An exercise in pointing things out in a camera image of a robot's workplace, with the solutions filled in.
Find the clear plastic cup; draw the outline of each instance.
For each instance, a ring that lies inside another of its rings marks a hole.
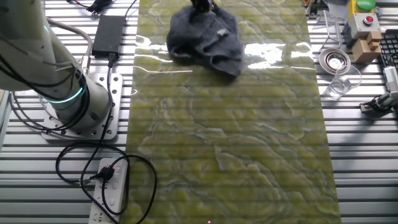
[[[326,88],[326,94],[330,98],[338,100],[353,88],[360,86],[361,82],[362,74],[357,68],[342,66],[336,71],[335,77]]]

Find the keyboard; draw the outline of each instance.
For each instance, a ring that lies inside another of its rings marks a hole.
[[[382,68],[394,66],[398,69],[398,55],[394,56],[393,63],[390,56],[398,52],[398,30],[387,30],[380,41],[381,55],[379,57]]]

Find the plug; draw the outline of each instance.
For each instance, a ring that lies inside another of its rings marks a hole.
[[[103,167],[99,173],[90,177],[90,179],[103,179],[104,181],[110,180],[113,177],[114,169],[112,167],[106,166]]]
[[[105,6],[111,4],[112,0],[95,0],[86,10],[89,12],[100,13]]]
[[[83,58],[81,59],[81,68],[86,75],[88,75],[88,73],[90,72],[90,63],[91,57],[87,55],[83,56]]]

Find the wooden block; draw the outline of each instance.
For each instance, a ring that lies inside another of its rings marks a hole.
[[[380,47],[379,42],[370,42],[370,44],[368,44],[368,45],[369,45],[369,49],[371,49],[371,50],[376,50],[378,47]]]
[[[380,40],[381,40],[381,32],[380,31],[371,31],[368,34],[368,38],[366,39],[368,44],[370,44],[371,42],[379,42]]]
[[[381,54],[380,46],[371,50],[365,38],[358,39],[353,45],[354,61],[358,63],[372,62]]]

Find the dark gray towel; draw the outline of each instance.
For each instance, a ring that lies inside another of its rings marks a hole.
[[[238,76],[243,48],[233,15],[220,7],[198,13],[187,6],[172,16],[167,48],[173,59]]]

